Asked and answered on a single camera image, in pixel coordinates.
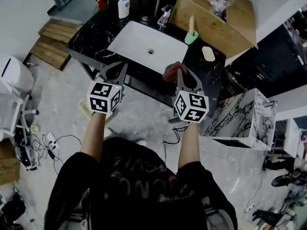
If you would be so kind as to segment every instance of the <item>wall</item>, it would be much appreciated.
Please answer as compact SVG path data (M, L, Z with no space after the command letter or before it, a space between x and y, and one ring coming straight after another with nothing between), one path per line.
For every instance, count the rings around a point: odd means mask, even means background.
M276 121L307 115L307 85L272 96L277 101Z
M256 18L256 40L260 42L268 34L291 17L307 0L251 0ZM229 58L225 66L229 65L244 52Z
M54 0L0 0L0 54L24 60Z

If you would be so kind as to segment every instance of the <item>cardboard box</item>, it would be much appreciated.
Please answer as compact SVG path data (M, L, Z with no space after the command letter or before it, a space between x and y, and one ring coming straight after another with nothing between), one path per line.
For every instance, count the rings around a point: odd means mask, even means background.
M207 0L177 0L170 22L188 31L189 19L195 18L199 38L230 58L251 47L257 47L255 14L251 1L234 0L223 21L210 12Z
M0 142L0 185L19 180L20 162L9 139Z

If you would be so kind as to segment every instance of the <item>plastic bag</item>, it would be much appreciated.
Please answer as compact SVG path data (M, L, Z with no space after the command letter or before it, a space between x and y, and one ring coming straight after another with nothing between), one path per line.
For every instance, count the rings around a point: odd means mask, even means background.
M222 18L223 12L229 7L235 0L207 0L211 4L210 11L216 16Z

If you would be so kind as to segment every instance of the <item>white sink basin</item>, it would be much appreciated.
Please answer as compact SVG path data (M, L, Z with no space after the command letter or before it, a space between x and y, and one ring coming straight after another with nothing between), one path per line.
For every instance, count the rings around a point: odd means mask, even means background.
M163 74L169 64L182 62L188 45L146 25L130 21L108 50Z

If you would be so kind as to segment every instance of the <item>white bottle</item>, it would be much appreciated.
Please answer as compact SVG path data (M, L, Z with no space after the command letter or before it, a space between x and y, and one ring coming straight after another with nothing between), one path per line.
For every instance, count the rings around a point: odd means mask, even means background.
M118 1L118 17L120 19L125 18L129 15L130 0L119 0Z

